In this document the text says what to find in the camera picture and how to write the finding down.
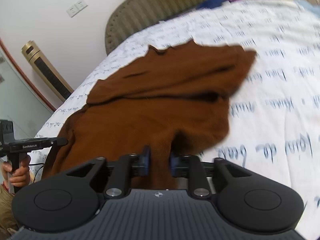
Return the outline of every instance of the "gray headboard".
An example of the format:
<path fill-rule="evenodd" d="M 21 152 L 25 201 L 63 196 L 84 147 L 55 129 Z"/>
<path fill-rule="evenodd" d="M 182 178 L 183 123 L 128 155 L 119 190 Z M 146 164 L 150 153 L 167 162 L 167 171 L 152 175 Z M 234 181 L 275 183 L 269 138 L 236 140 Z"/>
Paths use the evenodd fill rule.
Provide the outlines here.
<path fill-rule="evenodd" d="M 130 35 L 203 1 L 205 0 L 126 0 L 108 20 L 105 33 L 107 54 Z"/>

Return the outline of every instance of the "light switch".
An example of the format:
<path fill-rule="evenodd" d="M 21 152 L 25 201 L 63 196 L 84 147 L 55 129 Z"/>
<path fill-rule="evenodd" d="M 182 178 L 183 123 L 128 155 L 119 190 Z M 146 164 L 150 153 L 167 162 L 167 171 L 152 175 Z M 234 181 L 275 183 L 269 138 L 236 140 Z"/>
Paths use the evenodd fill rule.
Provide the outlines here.
<path fill-rule="evenodd" d="M 80 10 L 76 7 L 76 5 L 71 6 L 68 10 L 67 13 L 68 15 L 72 18 L 75 16 Z"/>
<path fill-rule="evenodd" d="M 79 9 L 79 11 L 81 11 L 84 8 L 86 8 L 88 5 L 85 3 L 84 0 L 80 0 L 75 4 L 75 6 Z"/>

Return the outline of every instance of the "black cable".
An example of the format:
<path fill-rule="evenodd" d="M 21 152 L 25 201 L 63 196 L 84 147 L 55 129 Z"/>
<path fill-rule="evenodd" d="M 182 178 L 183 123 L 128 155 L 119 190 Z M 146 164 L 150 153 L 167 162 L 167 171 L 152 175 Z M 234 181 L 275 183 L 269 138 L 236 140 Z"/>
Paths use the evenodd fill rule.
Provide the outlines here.
<path fill-rule="evenodd" d="M 37 166 L 37 165 L 44 165 L 44 163 L 29 164 L 29 166 Z"/>
<path fill-rule="evenodd" d="M 36 181 L 36 176 L 38 175 L 39 170 L 37 170 L 35 177 L 33 178 L 33 183 Z"/>

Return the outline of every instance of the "brown cloth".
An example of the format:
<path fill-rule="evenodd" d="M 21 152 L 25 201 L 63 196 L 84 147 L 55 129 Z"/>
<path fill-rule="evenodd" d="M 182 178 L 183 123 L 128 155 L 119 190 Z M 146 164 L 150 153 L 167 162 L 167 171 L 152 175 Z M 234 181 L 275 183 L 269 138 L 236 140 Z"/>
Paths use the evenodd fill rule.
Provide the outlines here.
<path fill-rule="evenodd" d="M 241 46 L 186 44 L 157 50 L 98 80 L 87 104 L 71 115 L 59 136 L 69 143 L 53 147 L 43 178 L 98 156 L 114 161 L 151 146 L 150 175 L 133 187 L 175 188 L 170 150 L 197 154 L 228 133 L 229 96 L 255 58 Z"/>

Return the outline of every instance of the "bed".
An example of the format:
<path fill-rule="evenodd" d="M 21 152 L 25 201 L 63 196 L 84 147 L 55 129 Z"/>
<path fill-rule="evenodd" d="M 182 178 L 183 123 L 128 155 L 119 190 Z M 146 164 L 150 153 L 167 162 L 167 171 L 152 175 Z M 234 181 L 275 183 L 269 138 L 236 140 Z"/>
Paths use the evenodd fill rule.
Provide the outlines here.
<path fill-rule="evenodd" d="M 320 236 L 319 17 L 289 0 L 241 0 L 141 29 L 119 46 L 115 44 L 121 37 L 116 35 L 116 49 L 107 47 L 110 53 L 106 59 L 36 137 L 57 136 L 66 119 L 85 104 L 96 81 L 143 57 L 149 44 L 164 49 L 194 39 L 204 46 L 241 44 L 254 48 L 258 53 L 256 62 L 230 100 L 228 136 L 199 154 L 203 161 L 222 157 L 292 187 L 305 204 L 296 230 L 306 239 L 317 239 Z M 32 152 L 31 162 L 44 162 L 49 150 Z M 38 168 L 32 167 L 32 173 Z"/>

